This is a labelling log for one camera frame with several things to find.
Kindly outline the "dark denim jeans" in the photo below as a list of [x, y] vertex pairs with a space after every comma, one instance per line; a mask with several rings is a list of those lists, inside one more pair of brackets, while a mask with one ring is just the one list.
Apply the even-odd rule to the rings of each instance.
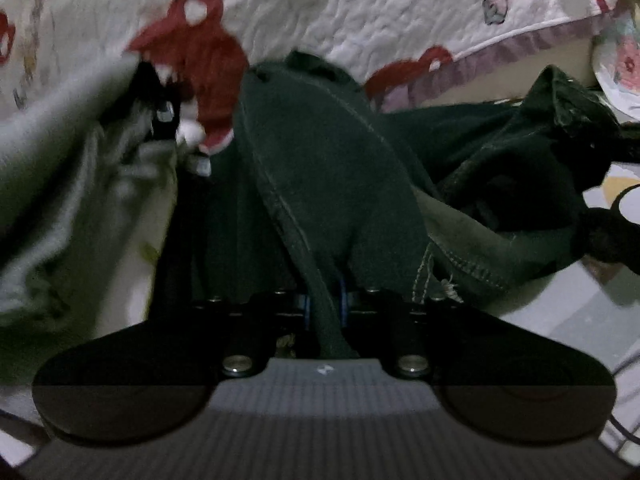
[[294, 52], [246, 71], [233, 132], [309, 285], [324, 356], [352, 354], [342, 285], [467, 304], [585, 256], [628, 256], [620, 219], [584, 200], [610, 169], [620, 126], [555, 66], [518, 105], [381, 113], [344, 70]]

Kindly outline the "folded grey clothes stack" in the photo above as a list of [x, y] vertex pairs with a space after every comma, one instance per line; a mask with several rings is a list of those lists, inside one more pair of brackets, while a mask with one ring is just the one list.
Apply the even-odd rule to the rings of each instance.
[[154, 191], [175, 174], [192, 89], [102, 58], [1, 124], [1, 381], [88, 339]]

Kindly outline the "white bear print quilt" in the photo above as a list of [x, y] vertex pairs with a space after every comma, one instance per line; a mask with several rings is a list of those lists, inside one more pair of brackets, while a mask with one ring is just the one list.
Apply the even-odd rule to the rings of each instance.
[[209, 148], [242, 70], [293, 50], [343, 67], [384, 110], [524, 92], [553, 63], [589, 79], [590, 40], [624, 0], [1, 0], [1, 111], [131, 50], [186, 80]]

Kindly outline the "floral pastel quilt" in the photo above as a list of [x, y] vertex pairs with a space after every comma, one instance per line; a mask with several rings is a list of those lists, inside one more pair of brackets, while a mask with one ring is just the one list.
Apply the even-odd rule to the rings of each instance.
[[594, 40], [592, 69], [608, 105], [628, 122], [638, 122], [639, 0], [627, 1]]

